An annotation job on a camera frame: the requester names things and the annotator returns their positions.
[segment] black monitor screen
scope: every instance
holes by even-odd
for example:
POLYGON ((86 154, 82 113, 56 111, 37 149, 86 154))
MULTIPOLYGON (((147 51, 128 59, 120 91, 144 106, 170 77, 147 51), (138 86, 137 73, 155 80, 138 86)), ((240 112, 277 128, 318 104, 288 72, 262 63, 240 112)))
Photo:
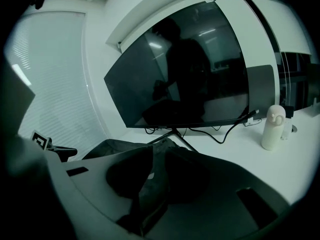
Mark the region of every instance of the black monitor screen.
POLYGON ((248 111, 238 40, 215 2, 201 2, 148 29, 104 78, 127 127, 232 124, 248 111))

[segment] monitor leg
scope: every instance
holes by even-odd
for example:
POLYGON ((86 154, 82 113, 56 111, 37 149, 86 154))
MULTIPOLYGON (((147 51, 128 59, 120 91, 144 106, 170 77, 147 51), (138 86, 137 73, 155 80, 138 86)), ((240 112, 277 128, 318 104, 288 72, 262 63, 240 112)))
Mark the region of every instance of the monitor leg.
POLYGON ((160 136, 159 138, 156 138, 153 141, 150 141, 148 144, 153 144, 156 143, 158 141, 161 141, 164 138, 167 138, 171 135, 175 135, 177 136, 184 144, 186 144, 188 146, 188 148, 190 148, 192 151, 194 152, 198 152, 193 146, 191 146, 184 138, 182 138, 180 132, 178 132, 178 130, 176 128, 173 128, 171 131, 167 132, 166 134, 160 136))

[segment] black cloth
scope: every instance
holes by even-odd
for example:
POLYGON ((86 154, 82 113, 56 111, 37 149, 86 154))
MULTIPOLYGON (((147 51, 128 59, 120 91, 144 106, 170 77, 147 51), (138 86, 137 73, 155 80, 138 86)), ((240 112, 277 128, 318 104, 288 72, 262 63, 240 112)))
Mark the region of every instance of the black cloth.
POLYGON ((144 236, 166 212, 168 204, 192 202, 206 189, 210 176, 203 165, 183 156, 185 148, 168 138, 155 144, 108 139, 85 159, 140 147, 145 148, 112 165, 106 181, 119 196, 132 199, 130 214, 117 223, 129 232, 144 236))
POLYGON ((210 61, 194 39, 180 39, 166 53, 168 84, 177 83, 182 102, 199 103, 208 94, 210 61))
POLYGON ((146 147, 146 146, 148 146, 148 144, 132 143, 132 142, 116 140, 116 139, 106 139, 102 141, 94 149, 92 149, 88 154, 86 154, 83 160, 110 156, 110 155, 118 154, 121 152, 133 150, 136 148, 146 147))

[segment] desk surface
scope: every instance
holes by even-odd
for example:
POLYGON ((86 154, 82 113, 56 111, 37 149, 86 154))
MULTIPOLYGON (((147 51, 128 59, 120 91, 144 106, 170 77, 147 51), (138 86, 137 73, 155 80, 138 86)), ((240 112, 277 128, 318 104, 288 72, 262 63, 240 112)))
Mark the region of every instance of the desk surface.
MULTIPOLYGON (((235 127, 225 140, 218 144, 209 136, 187 130, 184 139, 202 154, 233 162, 247 169, 278 191, 293 204, 308 190, 316 172, 320 157, 320 114, 312 117, 311 107, 294 112, 292 123, 297 132, 288 140, 281 140, 277 148, 267 151, 262 148, 265 120, 257 125, 235 127)), ((211 127, 199 128, 222 141, 230 128, 222 126, 219 131, 211 127)), ((185 128, 179 129, 183 135, 185 128)), ((146 134, 144 129, 131 129, 122 136, 122 141, 148 143, 168 130, 159 129, 154 134, 146 134)), ((186 147, 174 135, 170 137, 181 147, 186 147)))

